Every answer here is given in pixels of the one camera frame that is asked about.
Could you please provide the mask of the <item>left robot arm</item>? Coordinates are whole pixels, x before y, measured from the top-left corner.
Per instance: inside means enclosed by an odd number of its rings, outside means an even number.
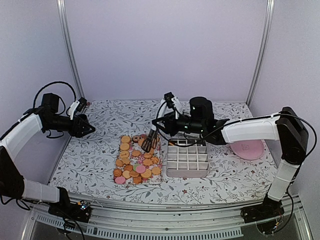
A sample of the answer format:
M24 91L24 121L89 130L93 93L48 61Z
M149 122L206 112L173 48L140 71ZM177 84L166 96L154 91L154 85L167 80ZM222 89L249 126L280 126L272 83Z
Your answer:
M59 113L59 101L60 97L54 93L44 94L41 105L27 110L0 138L0 196L47 204L51 215L88 222L92 211L89 203L84 200L73 203L65 188L26 179L15 165L20 151L40 132L56 131L82 138L96 130L81 113L87 105L85 98L75 100L66 115Z

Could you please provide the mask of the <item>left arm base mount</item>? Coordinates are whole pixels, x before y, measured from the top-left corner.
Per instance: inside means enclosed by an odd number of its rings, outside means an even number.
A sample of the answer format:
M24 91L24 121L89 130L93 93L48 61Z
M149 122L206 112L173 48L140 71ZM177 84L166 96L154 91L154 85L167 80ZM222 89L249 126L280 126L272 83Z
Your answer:
M84 202L72 203L69 200L61 200L56 203L50 202L48 213L57 217L88 223L92 209Z

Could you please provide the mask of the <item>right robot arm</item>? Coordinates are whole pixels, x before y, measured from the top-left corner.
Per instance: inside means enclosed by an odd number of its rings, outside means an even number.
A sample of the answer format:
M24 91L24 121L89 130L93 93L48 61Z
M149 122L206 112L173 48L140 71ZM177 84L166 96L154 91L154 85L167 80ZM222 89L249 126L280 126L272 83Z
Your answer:
M146 140L142 144L144 151L155 148L158 131L170 136L178 132L199 134L201 140L213 145L233 144L240 141L273 140L279 141L282 151L281 161L274 180L263 202L244 207L241 216L245 223L261 221L284 214L282 198L289 190L299 169L310 154L307 150L309 133L307 124L298 117L291 107L283 107L280 112L260 117L217 120L213 105L205 97L193 97L189 101L190 114L185 115L182 105L172 93L164 95L160 102L156 118Z

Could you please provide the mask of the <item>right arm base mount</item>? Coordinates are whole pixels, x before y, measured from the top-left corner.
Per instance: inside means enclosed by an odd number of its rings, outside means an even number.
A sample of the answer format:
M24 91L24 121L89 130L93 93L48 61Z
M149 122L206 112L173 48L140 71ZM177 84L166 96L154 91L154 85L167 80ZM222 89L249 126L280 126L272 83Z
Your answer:
M272 235L277 230L285 213L281 201L265 198L261 204L243 207L240 215L245 223L258 222L272 218L270 221L258 223L257 229L265 235Z

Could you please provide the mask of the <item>swirl orange cookie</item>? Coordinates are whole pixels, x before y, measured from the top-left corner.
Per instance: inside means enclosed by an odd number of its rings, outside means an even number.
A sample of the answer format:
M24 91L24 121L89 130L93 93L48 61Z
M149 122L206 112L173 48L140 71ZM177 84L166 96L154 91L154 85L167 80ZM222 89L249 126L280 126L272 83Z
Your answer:
M121 169L118 169L118 168L115 168L114 170L113 170L113 176L115 177L115 178L117 178L117 177L121 177L122 176L122 170Z

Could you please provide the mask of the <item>metal serving tongs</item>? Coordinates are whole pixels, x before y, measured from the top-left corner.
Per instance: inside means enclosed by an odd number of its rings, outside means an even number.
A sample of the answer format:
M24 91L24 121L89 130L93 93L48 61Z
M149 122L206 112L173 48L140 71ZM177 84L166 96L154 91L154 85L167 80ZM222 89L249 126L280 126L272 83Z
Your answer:
M149 153L151 151L151 148L155 148L158 143L158 128L152 127L146 137L146 139L143 141L141 148L146 153Z

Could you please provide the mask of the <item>metal divided cookie tin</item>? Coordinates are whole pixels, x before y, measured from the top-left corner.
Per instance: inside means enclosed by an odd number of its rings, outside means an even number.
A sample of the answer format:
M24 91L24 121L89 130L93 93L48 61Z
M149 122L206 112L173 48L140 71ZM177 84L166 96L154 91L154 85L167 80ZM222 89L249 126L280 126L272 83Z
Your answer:
M166 175L170 178L205 178L210 170L206 142L197 138L171 138Z

